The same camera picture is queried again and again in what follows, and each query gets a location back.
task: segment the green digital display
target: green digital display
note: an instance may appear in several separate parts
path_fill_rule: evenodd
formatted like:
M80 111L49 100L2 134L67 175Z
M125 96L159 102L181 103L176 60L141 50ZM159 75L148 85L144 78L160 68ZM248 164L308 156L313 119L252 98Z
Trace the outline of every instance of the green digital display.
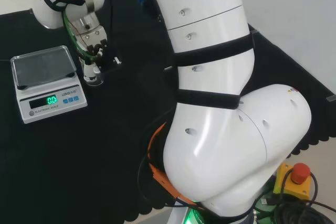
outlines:
M57 97L53 95L52 97L47 97L47 104L53 104L57 102Z
M53 95L50 95L48 97L43 97L43 98L39 98L39 99L36 99L36 100L32 100L32 101L29 102L29 104L30 104L31 109L35 109L35 108L38 108L38 107L54 104L54 103L57 103L57 102L58 102L57 97L56 97L55 94L53 94Z

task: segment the red emergency stop button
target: red emergency stop button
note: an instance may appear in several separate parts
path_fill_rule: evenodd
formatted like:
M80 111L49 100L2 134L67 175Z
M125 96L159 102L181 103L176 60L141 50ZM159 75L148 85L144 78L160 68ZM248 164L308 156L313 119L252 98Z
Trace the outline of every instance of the red emergency stop button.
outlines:
M293 167L290 178L295 184L301 185L310 176L310 168L304 163L298 163Z

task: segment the black table surface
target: black table surface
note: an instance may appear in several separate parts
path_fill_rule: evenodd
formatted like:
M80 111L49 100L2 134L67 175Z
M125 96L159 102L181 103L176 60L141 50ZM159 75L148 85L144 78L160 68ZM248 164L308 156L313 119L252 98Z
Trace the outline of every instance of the black table surface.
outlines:
M112 41L122 67L98 89L83 84L86 108L23 124L10 64L0 61L1 223L119 224L170 202L147 167L140 184L151 204L140 197L136 178L150 134L166 118L156 119L176 105L163 72L173 50L163 24L136 0L112 1ZM109 8L98 13L104 27ZM0 16L0 27L0 60L66 45L81 74L64 29L45 29L29 11ZM294 154L336 136L335 103L326 101L332 93L261 34L254 41L255 68L242 94L280 83L306 97L312 125Z

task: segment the scale weighing platform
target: scale weighing platform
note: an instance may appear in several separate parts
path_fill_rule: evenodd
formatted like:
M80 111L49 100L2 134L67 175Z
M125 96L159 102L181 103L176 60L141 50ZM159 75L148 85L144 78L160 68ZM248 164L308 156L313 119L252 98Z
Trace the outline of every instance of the scale weighing platform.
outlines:
M76 66L66 46L16 56L10 62L24 123L87 106Z

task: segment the robotic arm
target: robotic arm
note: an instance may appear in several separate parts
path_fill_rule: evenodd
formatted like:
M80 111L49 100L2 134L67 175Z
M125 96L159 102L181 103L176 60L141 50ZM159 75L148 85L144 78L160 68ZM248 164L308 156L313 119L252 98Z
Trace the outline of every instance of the robotic arm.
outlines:
M88 14L94 19L92 12L103 0L91 2L94 9L87 0L83 6L69 4L70 21ZM182 195L217 215L243 215L307 132L309 106L285 85L239 97L254 66L242 0L157 2L175 52L180 89L164 149L167 176ZM37 0L34 14L46 27L62 26L61 12L45 0Z

